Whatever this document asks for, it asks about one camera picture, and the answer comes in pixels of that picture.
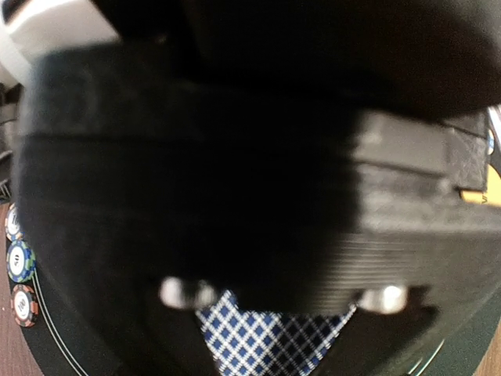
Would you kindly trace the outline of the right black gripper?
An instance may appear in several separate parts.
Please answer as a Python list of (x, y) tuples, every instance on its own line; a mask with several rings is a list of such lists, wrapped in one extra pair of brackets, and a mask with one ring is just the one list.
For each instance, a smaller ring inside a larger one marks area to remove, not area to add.
[(497, 1), (14, 1), (18, 217), (294, 251), (452, 227), (498, 136)]

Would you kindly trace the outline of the orange big blind button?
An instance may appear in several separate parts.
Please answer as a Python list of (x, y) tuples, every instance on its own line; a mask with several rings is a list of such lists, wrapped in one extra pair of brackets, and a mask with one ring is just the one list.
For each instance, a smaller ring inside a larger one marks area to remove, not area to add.
[(461, 190), (460, 196), (466, 202), (475, 204), (487, 204), (490, 206), (501, 206), (501, 178), (497, 170), (488, 166), (487, 185), (483, 192), (473, 190)]

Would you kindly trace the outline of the grey card deck box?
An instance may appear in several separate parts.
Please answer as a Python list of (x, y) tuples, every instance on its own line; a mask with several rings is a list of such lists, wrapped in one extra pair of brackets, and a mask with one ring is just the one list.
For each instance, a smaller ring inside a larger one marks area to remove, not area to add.
[(244, 311), (225, 291), (196, 317), (219, 374), (310, 375), (355, 311), (355, 305), (340, 316)]

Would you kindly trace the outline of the blue white chip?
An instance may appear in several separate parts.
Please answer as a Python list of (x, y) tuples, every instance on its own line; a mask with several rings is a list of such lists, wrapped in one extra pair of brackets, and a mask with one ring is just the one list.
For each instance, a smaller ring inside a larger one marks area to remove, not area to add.
[(10, 241), (24, 238), (23, 231), (17, 218), (16, 205), (14, 203), (9, 206), (7, 216), (5, 217), (5, 235)]

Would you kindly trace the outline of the green chip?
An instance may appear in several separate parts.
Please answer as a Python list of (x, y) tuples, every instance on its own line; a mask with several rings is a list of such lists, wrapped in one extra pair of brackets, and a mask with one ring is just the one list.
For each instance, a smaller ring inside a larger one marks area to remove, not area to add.
[(35, 253), (24, 240), (15, 240), (7, 251), (6, 265), (13, 282), (26, 282), (32, 278), (36, 269)]

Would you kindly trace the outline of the orange chip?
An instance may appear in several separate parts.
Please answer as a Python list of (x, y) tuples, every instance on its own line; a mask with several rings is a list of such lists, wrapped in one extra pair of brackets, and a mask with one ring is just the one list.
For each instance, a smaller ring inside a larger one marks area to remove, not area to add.
[(13, 287), (10, 306), (14, 320), (21, 327), (32, 327), (38, 318), (39, 306), (32, 287), (16, 284)]

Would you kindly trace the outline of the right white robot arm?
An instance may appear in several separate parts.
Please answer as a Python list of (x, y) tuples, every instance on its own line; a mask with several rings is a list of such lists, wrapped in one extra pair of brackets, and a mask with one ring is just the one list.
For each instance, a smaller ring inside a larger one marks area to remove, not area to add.
[(470, 375), (500, 319), (497, 1), (4, 1), (46, 319), (133, 375)]

